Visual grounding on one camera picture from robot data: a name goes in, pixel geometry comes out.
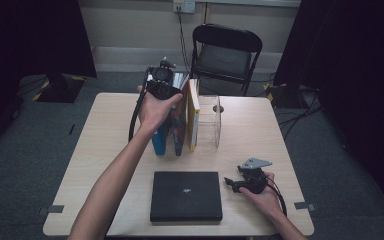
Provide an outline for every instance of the wooden table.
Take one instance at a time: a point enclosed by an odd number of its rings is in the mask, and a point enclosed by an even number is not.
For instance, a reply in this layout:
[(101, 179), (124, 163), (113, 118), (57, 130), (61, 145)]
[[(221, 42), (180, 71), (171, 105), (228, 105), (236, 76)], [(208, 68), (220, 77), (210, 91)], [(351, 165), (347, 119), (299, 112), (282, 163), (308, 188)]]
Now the wooden table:
[[(63, 212), (49, 213), (43, 227), (46, 235), (69, 234), (93, 184), (127, 144), (137, 98), (137, 94), (126, 93), (101, 93), (96, 97), (53, 203), (63, 205)], [(190, 152), (185, 145), (182, 156), (177, 157), (169, 141), (166, 154), (156, 156), (152, 143), (148, 144), (109, 236), (260, 236), (275, 233), (268, 219), (224, 182), (224, 177), (242, 180), (236, 166), (249, 157), (273, 162), (263, 170), (275, 173), (289, 219), (303, 234), (314, 232), (308, 210), (295, 209), (294, 203), (303, 202), (304, 198), (270, 102), (250, 97), (220, 97), (220, 102), (224, 112), (218, 148), (198, 142), (196, 151)], [(154, 171), (179, 170), (219, 172), (223, 208), (220, 225), (155, 226), (149, 221)]]

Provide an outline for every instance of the gray carpet floor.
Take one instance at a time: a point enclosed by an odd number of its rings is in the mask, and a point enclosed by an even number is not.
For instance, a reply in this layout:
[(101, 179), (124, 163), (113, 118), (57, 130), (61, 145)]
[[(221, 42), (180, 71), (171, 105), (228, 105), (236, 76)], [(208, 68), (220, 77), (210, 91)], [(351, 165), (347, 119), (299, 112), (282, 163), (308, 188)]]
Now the gray carpet floor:
[[(95, 96), (135, 92), (142, 77), (98, 73), (97, 79), (87, 79), (74, 103), (34, 102), (42, 83), (36, 80), (42, 76), (21, 81), (22, 86), (32, 84), (20, 89), (25, 102), (0, 137), (0, 239), (60, 239), (43, 234), (46, 216), (38, 212), (52, 205)], [(263, 81), (270, 77), (254, 74), (248, 96), (265, 97)], [(201, 94), (241, 95), (237, 84), (210, 79), (201, 84)], [(309, 103), (313, 96), (305, 94)], [(303, 112), (275, 109), (279, 123)], [(293, 123), (282, 124), (282, 133)], [(315, 226), (310, 239), (384, 239), (384, 196), (338, 136), (334, 124), (318, 111), (296, 122), (285, 139), (304, 197), (317, 207), (310, 213)]]

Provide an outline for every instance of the human arm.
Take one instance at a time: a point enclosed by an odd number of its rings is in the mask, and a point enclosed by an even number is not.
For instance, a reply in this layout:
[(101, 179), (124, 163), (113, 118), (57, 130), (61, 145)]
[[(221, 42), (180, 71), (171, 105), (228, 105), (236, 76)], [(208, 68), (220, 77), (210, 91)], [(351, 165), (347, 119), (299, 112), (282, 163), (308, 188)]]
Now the human arm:
[[(273, 173), (265, 172), (265, 174), (267, 178), (274, 181)], [(283, 214), (277, 194), (273, 189), (266, 187), (260, 194), (254, 194), (244, 187), (239, 188), (239, 191), (250, 199), (257, 209), (273, 223), (284, 240), (307, 239)]]
[(177, 94), (161, 101), (147, 93), (139, 112), (141, 125), (92, 187), (71, 228), (68, 239), (103, 239), (127, 191), (136, 166), (152, 135), (165, 121), (171, 106), (182, 98)]

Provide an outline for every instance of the human hand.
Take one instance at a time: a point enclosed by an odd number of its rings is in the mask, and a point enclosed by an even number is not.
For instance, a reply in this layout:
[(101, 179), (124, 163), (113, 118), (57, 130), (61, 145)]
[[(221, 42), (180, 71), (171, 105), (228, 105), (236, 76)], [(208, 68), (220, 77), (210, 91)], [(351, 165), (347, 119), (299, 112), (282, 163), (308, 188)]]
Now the human hand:
[[(274, 174), (271, 172), (264, 172), (266, 177), (274, 181)], [(273, 182), (268, 180), (268, 184), (273, 186)], [(254, 194), (248, 189), (241, 187), (239, 191), (245, 195), (248, 199), (250, 199), (254, 205), (258, 208), (258, 210), (268, 216), (271, 217), (278, 212), (282, 212), (280, 208), (279, 199), (276, 192), (270, 187), (266, 187), (264, 191), (260, 194)]]
[[(138, 92), (142, 91), (142, 85), (137, 88)], [(166, 120), (168, 113), (173, 106), (183, 98), (183, 95), (178, 93), (167, 100), (159, 100), (151, 93), (146, 93), (142, 106), (139, 112), (139, 120), (141, 128), (146, 127), (152, 133)]]

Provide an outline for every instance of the chair backrest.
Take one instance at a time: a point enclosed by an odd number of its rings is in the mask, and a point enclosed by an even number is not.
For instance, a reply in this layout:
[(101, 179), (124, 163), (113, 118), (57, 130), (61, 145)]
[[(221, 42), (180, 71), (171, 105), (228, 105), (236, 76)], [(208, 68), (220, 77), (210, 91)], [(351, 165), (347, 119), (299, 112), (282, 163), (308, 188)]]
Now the chair backrest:
[(196, 27), (192, 33), (192, 40), (195, 49), (196, 42), (257, 54), (263, 48), (261, 39), (255, 33), (216, 24)]

